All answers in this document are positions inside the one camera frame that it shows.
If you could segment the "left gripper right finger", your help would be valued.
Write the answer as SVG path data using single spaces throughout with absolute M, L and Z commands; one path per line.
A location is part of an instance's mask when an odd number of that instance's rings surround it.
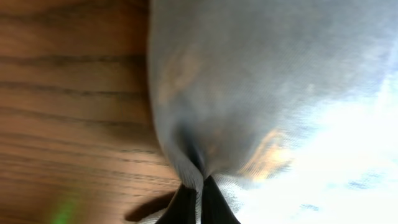
M 240 224 L 212 176 L 204 181 L 201 209 L 201 224 Z

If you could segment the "light blue printed t-shirt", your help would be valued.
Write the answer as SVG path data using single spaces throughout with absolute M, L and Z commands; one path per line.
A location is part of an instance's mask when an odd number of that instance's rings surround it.
M 397 222 L 397 0 L 152 1 L 148 66 L 196 223 Z

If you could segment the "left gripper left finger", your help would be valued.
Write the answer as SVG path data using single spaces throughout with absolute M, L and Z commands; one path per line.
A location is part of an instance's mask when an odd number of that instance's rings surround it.
M 197 192 L 183 184 L 155 224 L 196 224 Z

